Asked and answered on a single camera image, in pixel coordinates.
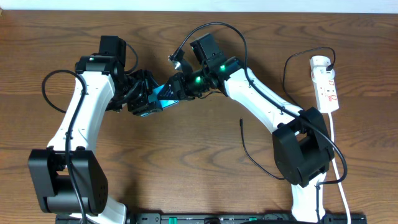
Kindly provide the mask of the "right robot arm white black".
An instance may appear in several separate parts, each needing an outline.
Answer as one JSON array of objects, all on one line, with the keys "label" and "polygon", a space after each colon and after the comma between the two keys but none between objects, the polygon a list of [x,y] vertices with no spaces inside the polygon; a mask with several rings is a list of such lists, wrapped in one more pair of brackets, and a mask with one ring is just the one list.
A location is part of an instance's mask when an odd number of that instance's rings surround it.
[{"label": "right robot arm white black", "polygon": [[194,71],[178,48],[169,56],[178,71],[157,94],[161,101],[200,98],[218,89],[248,109],[272,134],[275,164],[292,186],[292,215],[315,223],[326,214],[323,185],[335,157],[323,115],[285,101],[257,79],[245,60],[227,58],[211,34],[190,44],[201,69]]}]

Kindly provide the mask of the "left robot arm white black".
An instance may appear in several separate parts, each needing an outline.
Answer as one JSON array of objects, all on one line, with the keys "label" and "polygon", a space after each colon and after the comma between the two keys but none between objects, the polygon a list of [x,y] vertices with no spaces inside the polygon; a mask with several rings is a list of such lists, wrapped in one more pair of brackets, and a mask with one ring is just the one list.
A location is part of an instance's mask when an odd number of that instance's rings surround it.
[{"label": "left robot arm white black", "polygon": [[28,159],[40,209],[75,223],[129,223],[125,204],[109,196],[95,150],[105,112],[124,107],[138,116],[162,110],[147,70],[125,70],[128,44],[101,37],[99,51],[83,56],[72,75],[75,89],[64,119],[45,149]]}]

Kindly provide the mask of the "Samsung Galaxy smartphone teal screen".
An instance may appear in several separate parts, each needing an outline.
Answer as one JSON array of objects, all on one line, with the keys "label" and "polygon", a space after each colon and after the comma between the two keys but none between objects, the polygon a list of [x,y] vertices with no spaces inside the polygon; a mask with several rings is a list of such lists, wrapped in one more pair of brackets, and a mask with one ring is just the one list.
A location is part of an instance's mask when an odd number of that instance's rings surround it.
[{"label": "Samsung Galaxy smartphone teal screen", "polygon": [[145,117],[152,113],[158,113],[179,103],[178,100],[160,100],[158,94],[163,87],[164,85],[161,85],[153,89],[152,94],[148,96],[147,108],[145,108],[143,112],[140,112],[139,116]]}]

